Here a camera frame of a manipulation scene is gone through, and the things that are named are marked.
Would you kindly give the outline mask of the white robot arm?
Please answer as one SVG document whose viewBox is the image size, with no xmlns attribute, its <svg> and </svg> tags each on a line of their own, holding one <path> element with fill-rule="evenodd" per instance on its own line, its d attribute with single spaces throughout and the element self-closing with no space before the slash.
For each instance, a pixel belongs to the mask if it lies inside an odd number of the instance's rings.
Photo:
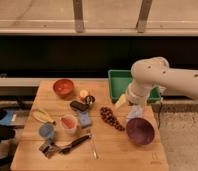
<svg viewBox="0 0 198 171">
<path fill-rule="evenodd" d="M 164 57 L 136 61 L 131 75 L 133 80 L 115 103 L 116 108 L 129 103 L 144 107 L 150 91 L 156 86 L 198 100 L 198 70 L 171 68 Z"/>
</svg>

